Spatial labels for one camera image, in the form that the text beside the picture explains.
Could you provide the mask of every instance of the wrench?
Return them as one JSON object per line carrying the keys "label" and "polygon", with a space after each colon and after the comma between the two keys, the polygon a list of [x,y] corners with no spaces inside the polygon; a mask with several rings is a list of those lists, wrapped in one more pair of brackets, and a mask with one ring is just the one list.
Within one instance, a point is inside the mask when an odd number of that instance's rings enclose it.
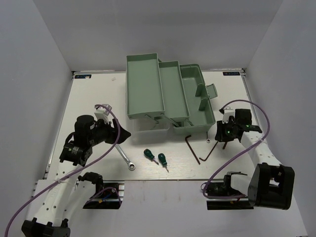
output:
{"label": "wrench", "polygon": [[127,157],[127,155],[125,154],[125,152],[122,150],[122,148],[119,146],[119,144],[115,145],[115,148],[117,149],[117,151],[120,153],[120,155],[123,157],[124,161],[127,163],[128,165],[128,169],[133,171],[136,166],[135,164],[133,164],[132,162],[130,162],[129,158]]}

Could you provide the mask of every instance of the green screwdriver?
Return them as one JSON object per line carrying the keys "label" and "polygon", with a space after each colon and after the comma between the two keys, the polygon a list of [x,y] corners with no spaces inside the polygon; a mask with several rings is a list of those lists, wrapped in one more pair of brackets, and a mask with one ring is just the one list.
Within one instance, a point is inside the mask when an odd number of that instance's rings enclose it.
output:
{"label": "green screwdriver", "polygon": [[157,165],[159,165],[159,163],[155,160],[155,156],[149,149],[144,150],[144,155],[146,158],[150,159],[151,161],[154,161]]}
{"label": "green screwdriver", "polygon": [[168,168],[167,168],[166,157],[164,156],[164,154],[163,154],[163,153],[160,153],[160,154],[158,155],[158,159],[159,159],[159,161],[161,162],[162,166],[165,167],[166,170],[167,170],[168,173],[169,173],[169,170],[168,170]]}

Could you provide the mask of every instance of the sticker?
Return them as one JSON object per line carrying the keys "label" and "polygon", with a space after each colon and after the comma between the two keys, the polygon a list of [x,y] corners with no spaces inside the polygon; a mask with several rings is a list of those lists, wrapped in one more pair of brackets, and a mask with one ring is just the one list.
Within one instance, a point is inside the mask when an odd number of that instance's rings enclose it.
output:
{"label": "sticker", "polygon": [[240,76],[239,72],[223,72],[224,76]]}
{"label": "sticker", "polygon": [[84,79],[84,78],[91,78],[91,74],[89,74],[89,75],[75,75],[75,79]]}

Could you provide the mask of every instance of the open toolbox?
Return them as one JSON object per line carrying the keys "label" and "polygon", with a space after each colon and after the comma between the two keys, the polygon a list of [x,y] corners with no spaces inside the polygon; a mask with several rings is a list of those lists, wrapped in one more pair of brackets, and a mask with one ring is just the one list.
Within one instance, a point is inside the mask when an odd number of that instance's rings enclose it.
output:
{"label": "open toolbox", "polygon": [[198,64],[162,62],[156,53],[130,55],[126,85],[129,119],[170,122],[176,134],[207,132],[215,123],[210,99],[216,87],[205,85]]}

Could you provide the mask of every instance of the purple cable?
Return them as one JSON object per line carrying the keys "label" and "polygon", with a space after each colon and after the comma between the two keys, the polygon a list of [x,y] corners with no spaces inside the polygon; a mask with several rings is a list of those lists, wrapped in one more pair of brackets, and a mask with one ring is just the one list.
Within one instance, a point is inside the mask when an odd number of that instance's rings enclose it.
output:
{"label": "purple cable", "polygon": [[[109,110],[107,107],[105,107],[104,105],[95,105],[95,107],[102,107],[104,109],[106,109],[114,118],[115,122],[118,125],[118,136],[115,140],[115,142],[113,143],[113,145],[103,154],[101,155],[98,159],[96,159],[95,161],[91,162],[90,164],[87,164],[84,167],[81,167],[78,170],[75,170],[74,172],[62,177],[60,180],[64,181],[66,179],[68,179],[70,176],[73,176],[74,174],[77,174],[81,171],[83,171],[84,169],[87,169],[88,167],[92,166],[93,164],[95,164],[96,162],[98,162],[99,160],[101,160],[103,157],[105,157],[108,153],[110,153],[110,151],[115,147],[115,145],[118,143],[119,141],[119,137],[120,137],[120,124],[119,124],[119,120],[117,119],[117,117],[113,114],[113,112],[111,110]],[[43,189],[42,191],[40,191],[38,194],[36,194],[34,197],[32,197],[31,199],[29,199],[25,204],[23,204],[20,209],[18,209],[16,211],[16,213],[12,216],[12,218],[10,219],[8,225],[6,226],[5,229],[5,233],[4,233],[4,237],[8,237],[9,234],[9,229],[10,226],[12,225],[12,222],[14,221],[14,219],[17,217],[17,215],[27,206],[29,205],[32,201],[34,201],[35,199],[37,199],[40,195],[42,195],[43,193],[45,193],[47,190],[52,189],[53,187],[55,187],[58,184],[58,181],[55,181],[54,183],[52,183],[51,185],[49,185],[48,187],[46,187],[45,189]]]}
{"label": "purple cable", "polygon": [[113,187],[107,187],[107,188],[102,189],[100,192],[98,192],[97,194],[93,195],[92,198],[90,198],[85,204],[88,204],[89,202],[91,202],[92,200],[94,200],[96,197],[98,197],[100,194],[102,194],[105,190],[108,190],[108,189],[115,190],[115,192],[116,192],[116,194],[117,194],[117,196],[118,196],[118,202],[119,202],[119,204],[121,205],[121,204],[122,204],[122,201],[121,201],[121,199],[120,199],[120,197],[119,197],[119,193],[118,193],[117,189],[116,189],[116,188],[113,188]]}
{"label": "purple cable", "polygon": [[257,104],[251,102],[251,101],[248,101],[248,100],[232,100],[231,102],[228,102],[226,105],[224,105],[222,107],[225,108],[226,106],[228,106],[229,104],[233,103],[233,102],[247,102],[247,103],[250,103],[254,106],[256,106],[259,110],[261,110],[261,112],[264,114],[264,116],[266,117],[266,120],[267,120],[267,124],[268,124],[268,128],[267,128],[267,132],[266,134],[259,140],[257,141],[255,144],[251,145],[250,147],[248,147],[247,149],[243,150],[242,152],[238,153],[236,156],[234,156],[233,158],[231,158],[229,161],[227,161],[225,164],[223,164],[218,170],[215,171],[215,173],[209,178],[209,180],[206,182],[204,188],[203,188],[203,195],[204,197],[206,198],[209,198],[209,199],[213,199],[213,198],[217,198],[217,199],[231,199],[231,198],[243,198],[245,197],[245,195],[238,195],[238,196],[221,196],[221,197],[217,197],[217,196],[208,196],[206,195],[206,189],[207,187],[209,186],[209,184],[211,183],[211,181],[214,179],[214,177],[219,173],[221,172],[227,165],[229,165],[230,163],[232,163],[235,159],[237,159],[238,157],[242,156],[243,154],[247,153],[248,151],[250,151],[252,148],[258,146],[260,143],[262,143],[263,140],[266,139],[267,135],[269,134],[270,132],[270,121],[269,121],[269,118],[266,114],[266,112],[264,112],[264,110]]}

